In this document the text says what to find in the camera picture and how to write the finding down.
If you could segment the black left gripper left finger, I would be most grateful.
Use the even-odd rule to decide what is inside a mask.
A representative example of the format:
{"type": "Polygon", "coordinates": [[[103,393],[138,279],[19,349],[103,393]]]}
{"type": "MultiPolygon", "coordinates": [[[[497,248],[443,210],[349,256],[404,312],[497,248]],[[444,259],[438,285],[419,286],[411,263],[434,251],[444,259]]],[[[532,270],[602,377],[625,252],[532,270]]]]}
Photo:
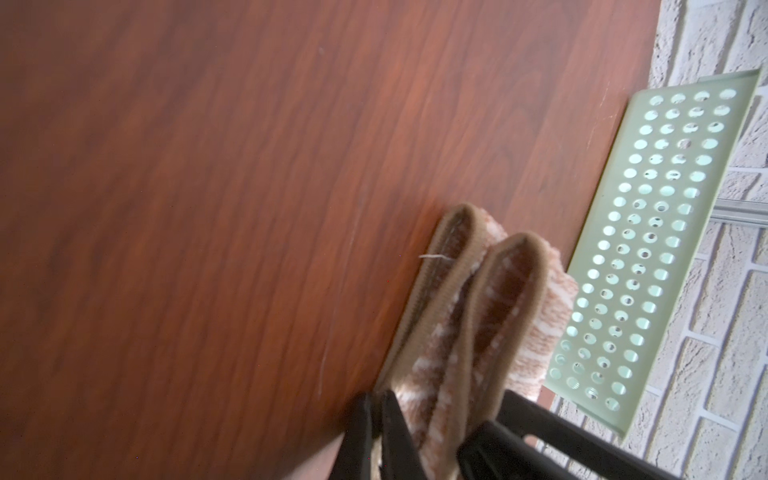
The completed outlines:
{"type": "Polygon", "coordinates": [[[372,401],[369,393],[356,397],[329,480],[370,480],[372,401]]]}

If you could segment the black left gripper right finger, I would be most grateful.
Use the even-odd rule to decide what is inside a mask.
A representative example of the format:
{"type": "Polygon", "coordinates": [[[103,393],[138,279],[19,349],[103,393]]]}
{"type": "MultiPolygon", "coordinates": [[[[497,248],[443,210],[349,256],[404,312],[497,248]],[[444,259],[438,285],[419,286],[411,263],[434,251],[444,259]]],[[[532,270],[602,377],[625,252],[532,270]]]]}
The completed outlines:
{"type": "Polygon", "coordinates": [[[383,393],[381,401],[381,437],[380,473],[382,479],[427,479],[398,399],[391,390],[383,393]]]}

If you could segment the striped brown dishcloth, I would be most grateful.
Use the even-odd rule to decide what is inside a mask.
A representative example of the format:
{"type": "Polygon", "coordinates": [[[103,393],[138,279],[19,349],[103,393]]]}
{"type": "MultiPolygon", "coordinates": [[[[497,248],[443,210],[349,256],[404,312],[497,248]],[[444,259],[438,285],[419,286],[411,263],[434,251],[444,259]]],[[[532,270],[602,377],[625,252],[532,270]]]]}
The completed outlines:
{"type": "Polygon", "coordinates": [[[395,394],[427,478],[458,476],[460,444],[506,391],[538,398],[578,289],[541,236],[469,203],[444,214],[374,387],[395,394]]]}

